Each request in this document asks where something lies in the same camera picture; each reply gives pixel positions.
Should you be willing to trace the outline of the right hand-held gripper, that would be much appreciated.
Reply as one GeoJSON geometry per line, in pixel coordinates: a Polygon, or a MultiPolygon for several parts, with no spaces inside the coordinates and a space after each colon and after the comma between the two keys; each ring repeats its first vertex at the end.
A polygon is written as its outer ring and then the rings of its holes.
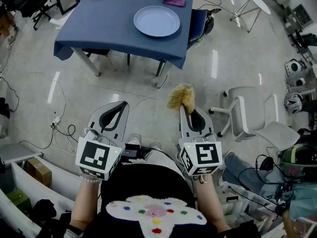
{"type": "MultiPolygon", "coordinates": [[[[216,140],[212,120],[204,110],[195,109],[198,116],[198,129],[204,136],[179,140],[179,158],[189,176],[212,174],[222,165],[222,147],[216,140]]],[[[198,131],[192,126],[190,114],[184,105],[180,106],[181,137],[190,137],[198,131]]]]}

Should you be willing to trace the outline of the person's right forearm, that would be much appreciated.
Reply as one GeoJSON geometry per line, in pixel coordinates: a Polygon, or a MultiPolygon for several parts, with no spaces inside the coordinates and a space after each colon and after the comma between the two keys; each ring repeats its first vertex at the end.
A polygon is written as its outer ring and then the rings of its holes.
{"type": "Polygon", "coordinates": [[[213,224],[219,233],[230,230],[225,222],[222,205],[216,193],[211,175],[203,176],[205,182],[200,179],[195,181],[198,209],[206,220],[213,224]]]}

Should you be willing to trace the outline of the white round headset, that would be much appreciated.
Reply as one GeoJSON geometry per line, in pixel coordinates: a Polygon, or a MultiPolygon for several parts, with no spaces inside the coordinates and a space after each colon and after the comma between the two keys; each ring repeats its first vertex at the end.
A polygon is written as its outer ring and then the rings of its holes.
{"type": "Polygon", "coordinates": [[[288,77],[299,71],[303,71],[307,68],[306,64],[302,60],[291,59],[285,65],[285,71],[288,77]]]}

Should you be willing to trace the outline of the black round device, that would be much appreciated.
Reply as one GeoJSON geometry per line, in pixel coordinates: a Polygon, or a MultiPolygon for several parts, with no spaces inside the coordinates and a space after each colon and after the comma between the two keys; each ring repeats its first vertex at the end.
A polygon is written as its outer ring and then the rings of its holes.
{"type": "Polygon", "coordinates": [[[207,17],[205,21],[204,34],[207,35],[211,32],[214,27],[214,14],[219,13],[221,8],[215,8],[212,10],[207,10],[207,17]]]}

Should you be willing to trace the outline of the big light blue plate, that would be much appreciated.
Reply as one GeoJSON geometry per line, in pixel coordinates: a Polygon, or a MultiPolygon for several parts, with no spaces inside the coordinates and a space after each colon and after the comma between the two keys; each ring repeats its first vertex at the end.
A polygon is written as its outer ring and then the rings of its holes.
{"type": "Polygon", "coordinates": [[[151,37],[166,37],[174,34],[180,27],[178,15],[163,6],[147,6],[134,15],[135,27],[151,37]]]}

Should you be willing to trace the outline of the tan fluffy sponge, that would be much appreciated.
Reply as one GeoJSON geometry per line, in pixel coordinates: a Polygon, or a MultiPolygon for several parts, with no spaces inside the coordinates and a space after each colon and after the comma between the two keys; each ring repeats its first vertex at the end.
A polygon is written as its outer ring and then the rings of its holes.
{"type": "Polygon", "coordinates": [[[194,87],[187,83],[178,84],[170,93],[167,108],[178,111],[184,105],[189,114],[195,109],[194,87]]]}

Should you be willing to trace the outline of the person's left forearm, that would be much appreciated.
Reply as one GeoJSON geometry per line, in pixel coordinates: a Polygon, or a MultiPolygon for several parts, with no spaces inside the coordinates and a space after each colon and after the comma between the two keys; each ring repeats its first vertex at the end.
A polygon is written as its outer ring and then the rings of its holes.
{"type": "Polygon", "coordinates": [[[71,226],[84,231],[94,220],[97,215],[100,183],[100,179],[82,177],[71,213],[71,226]]]}

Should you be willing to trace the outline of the white round side table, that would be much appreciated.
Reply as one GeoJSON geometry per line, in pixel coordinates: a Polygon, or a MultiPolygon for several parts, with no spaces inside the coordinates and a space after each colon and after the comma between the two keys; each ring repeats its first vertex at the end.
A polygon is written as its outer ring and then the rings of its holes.
{"type": "Polygon", "coordinates": [[[266,3],[263,0],[247,0],[235,13],[233,13],[233,15],[230,17],[229,20],[231,22],[235,21],[238,25],[241,25],[240,20],[242,20],[246,25],[247,32],[250,33],[262,12],[264,12],[268,16],[271,15],[271,11],[270,11],[269,7],[266,5],[266,3]],[[246,10],[247,6],[250,3],[253,3],[255,5],[255,7],[251,8],[249,10],[246,10]],[[243,16],[246,14],[250,14],[251,12],[255,12],[255,11],[257,12],[257,15],[256,15],[251,27],[249,27],[247,25],[247,23],[244,21],[243,16]]]}

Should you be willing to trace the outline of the table with blue tablecloth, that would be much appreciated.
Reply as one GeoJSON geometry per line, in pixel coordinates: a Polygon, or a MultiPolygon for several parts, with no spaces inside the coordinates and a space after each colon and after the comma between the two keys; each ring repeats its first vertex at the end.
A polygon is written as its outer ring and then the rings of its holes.
{"type": "Polygon", "coordinates": [[[193,0],[185,7],[163,4],[162,0],[81,0],[58,33],[53,55],[66,60],[77,56],[98,76],[83,49],[112,50],[165,61],[158,78],[160,88],[175,66],[182,69],[189,38],[193,0]],[[150,37],[134,25],[135,14],[144,7],[164,6],[180,19],[179,29],[168,37],[150,37]]]}

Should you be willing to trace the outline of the white office chair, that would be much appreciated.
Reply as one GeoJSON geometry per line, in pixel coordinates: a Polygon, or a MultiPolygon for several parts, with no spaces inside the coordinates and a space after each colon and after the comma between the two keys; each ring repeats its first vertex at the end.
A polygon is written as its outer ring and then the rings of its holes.
{"type": "Polygon", "coordinates": [[[278,99],[271,94],[264,99],[258,87],[235,87],[223,92],[228,98],[228,108],[211,107],[209,113],[223,113],[229,115],[227,124],[218,137],[223,137],[231,129],[233,140],[242,140],[262,137],[279,151],[292,147],[300,135],[292,128],[279,122],[278,99]],[[274,103],[275,120],[267,123],[265,104],[272,99],[274,103]]]}

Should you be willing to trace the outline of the dark helmet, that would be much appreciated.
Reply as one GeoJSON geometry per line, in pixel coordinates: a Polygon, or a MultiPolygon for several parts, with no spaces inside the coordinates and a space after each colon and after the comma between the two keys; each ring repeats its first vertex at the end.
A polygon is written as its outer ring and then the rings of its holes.
{"type": "Polygon", "coordinates": [[[296,144],[282,156],[283,172],[289,178],[317,182],[317,150],[307,144],[296,144]]]}

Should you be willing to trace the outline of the black top with flower patch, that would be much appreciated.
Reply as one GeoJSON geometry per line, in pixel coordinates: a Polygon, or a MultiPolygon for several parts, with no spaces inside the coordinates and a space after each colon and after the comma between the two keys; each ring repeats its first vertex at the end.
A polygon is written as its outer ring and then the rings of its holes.
{"type": "Polygon", "coordinates": [[[216,238],[185,179],[169,168],[120,164],[101,186],[102,207],[83,238],[216,238]]]}

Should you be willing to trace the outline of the black office chair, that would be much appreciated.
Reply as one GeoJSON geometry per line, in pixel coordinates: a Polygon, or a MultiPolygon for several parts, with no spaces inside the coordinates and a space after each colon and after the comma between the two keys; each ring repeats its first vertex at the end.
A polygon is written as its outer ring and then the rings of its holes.
{"type": "Polygon", "coordinates": [[[14,4],[16,5],[16,10],[20,11],[22,17],[31,17],[34,13],[38,12],[35,16],[36,19],[33,21],[35,22],[33,28],[37,31],[37,24],[40,21],[42,16],[46,16],[48,21],[51,20],[51,17],[48,15],[47,11],[49,11],[52,7],[56,5],[53,4],[52,6],[46,5],[49,0],[13,0],[14,4]]]}

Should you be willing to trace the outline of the black screen device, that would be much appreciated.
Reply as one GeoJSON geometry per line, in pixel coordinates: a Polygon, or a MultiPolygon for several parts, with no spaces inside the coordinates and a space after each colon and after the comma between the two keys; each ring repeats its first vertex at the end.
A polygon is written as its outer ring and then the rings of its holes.
{"type": "Polygon", "coordinates": [[[127,159],[145,159],[149,151],[146,147],[136,144],[125,144],[125,149],[122,152],[122,157],[127,159]]]}

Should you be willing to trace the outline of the person's legs in light trousers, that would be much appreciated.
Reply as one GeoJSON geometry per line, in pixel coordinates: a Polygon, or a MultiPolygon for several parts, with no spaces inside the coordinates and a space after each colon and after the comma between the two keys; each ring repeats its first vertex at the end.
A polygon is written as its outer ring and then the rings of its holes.
{"type": "Polygon", "coordinates": [[[151,150],[145,159],[132,160],[129,163],[123,163],[123,167],[136,171],[150,177],[157,178],[182,178],[184,176],[176,163],[170,157],[161,151],[159,143],[153,143],[151,150]]]}

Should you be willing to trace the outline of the brown cardboard box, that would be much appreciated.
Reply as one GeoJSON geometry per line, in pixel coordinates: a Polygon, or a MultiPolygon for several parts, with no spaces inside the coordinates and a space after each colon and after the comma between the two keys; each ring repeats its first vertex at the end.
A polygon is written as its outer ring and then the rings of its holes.
{"type": "Polygon", "coordinates": [[[51,186],[52,172],[37,158],[27,160],[26,172],[46,187],[51,186]]]}

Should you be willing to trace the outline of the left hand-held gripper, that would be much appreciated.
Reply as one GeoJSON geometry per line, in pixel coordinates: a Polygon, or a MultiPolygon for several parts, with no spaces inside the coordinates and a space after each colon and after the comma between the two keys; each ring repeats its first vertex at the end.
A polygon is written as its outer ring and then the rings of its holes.
{"type": "Polygon", "coordinates": [[[121,159],[129,105],[112,102],[97,109],[77,145],[75,164],[90,179],[108,180],[121,159]]]}

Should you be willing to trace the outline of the green box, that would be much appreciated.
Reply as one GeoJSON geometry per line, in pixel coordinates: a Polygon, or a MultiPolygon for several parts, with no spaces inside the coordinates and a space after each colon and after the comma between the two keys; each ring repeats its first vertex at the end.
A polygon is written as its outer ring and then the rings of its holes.
{"type": "Polygon", "coordinates": [[[26,216],[32,211],[29,197],[20,189],[16,189],[6,194],[7,198],[26,216]]]}

